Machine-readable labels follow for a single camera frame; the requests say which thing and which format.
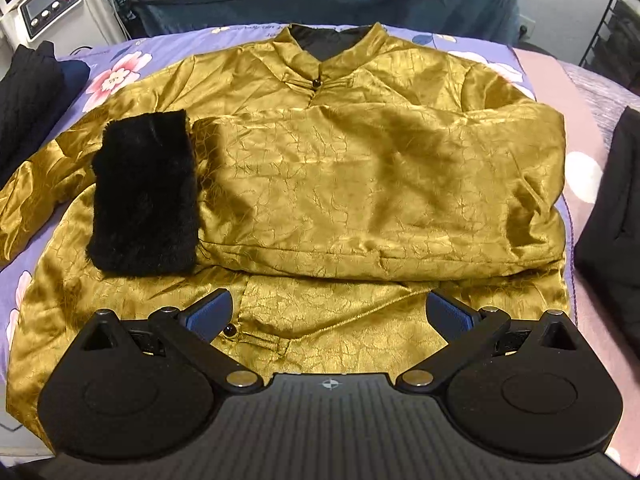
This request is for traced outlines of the black folded garment right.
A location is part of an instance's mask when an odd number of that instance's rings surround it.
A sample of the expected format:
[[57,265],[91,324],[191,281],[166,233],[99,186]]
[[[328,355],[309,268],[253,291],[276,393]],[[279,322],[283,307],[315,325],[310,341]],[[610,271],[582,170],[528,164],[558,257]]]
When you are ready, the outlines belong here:
[[634,352],[639,351],[639,112],[624,110],[612,136],[575,266]]

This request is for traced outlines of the black knit garment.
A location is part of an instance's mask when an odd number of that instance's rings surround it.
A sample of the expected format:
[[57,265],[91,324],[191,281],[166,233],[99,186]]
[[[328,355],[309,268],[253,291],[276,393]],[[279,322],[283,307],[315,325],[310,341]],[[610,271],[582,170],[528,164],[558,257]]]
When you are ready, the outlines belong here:
[[54,45],[18,46],[1,79],[1,182],[35,154],[89,79],[81,61],[60,61]]

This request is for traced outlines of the white device with display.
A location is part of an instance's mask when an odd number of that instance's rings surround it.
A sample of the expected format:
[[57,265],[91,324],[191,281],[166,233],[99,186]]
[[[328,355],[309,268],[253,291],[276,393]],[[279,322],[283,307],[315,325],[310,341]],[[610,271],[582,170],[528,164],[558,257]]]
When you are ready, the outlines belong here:
[[120,44],[129,38],[115,0],[1,0],[1,58],[43,41],[59,55]]

